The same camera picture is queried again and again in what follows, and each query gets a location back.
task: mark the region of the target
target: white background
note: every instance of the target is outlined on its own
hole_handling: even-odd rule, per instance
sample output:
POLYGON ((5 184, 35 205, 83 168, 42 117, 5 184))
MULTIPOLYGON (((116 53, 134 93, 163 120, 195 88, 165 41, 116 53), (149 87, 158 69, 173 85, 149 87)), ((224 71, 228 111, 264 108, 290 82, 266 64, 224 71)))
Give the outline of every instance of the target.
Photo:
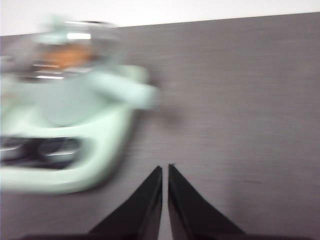
POLYGON ((39 32, 51 13, 136 26, 319 11, 320 0, 1 0, 1 35, 39 32))

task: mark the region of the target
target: black object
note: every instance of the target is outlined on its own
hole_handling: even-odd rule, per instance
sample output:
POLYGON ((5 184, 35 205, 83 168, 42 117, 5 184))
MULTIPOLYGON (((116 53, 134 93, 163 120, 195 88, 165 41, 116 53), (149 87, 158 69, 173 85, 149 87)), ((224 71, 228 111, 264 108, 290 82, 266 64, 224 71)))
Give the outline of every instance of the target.
MULTIPOLYGON (((168 208, 173 240, 309 240, 246 234, 210 205, 169 165, 168 208)), ((21 240, 156 240, 162 210, 162 169, 157 166, 132 196, 88 234, 31 235, 21 240)))
POLYGON ((210 205, 175 168, 169 165, 168 208, 174 240, 307 240, 245 234, 210 205))
POLYGON ((162 168, 88 234, 30 235, 21 240, 156 240, 162 211, 162 168))

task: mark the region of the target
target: black plastic piece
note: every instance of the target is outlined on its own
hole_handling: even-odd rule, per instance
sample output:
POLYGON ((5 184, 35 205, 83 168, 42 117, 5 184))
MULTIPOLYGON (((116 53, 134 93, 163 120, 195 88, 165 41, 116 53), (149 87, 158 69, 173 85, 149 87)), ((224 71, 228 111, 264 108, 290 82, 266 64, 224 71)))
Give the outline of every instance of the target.
POLYGON ((30 235, 21 240, 156 240, 162 211, 162 168, 88 234, 30 235))
POLYGON ((307 240, 303 237, 245 234, 169 165, 168 208, 174 240, 307 240))

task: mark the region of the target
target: gray surface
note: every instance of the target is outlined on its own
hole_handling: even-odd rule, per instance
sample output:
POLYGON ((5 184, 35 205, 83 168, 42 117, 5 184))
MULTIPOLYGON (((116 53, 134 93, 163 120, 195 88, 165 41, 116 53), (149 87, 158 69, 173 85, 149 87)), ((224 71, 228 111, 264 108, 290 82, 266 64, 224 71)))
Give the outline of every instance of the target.
POLYGON ((126 62, 150 70, 161 106, 102 187, 2 193, 1 239, 85 233, 160 165, 159 239, 171 240, 168 163, 246 232, 320 239, 319 26, 308 13, 123 28, 126 62))

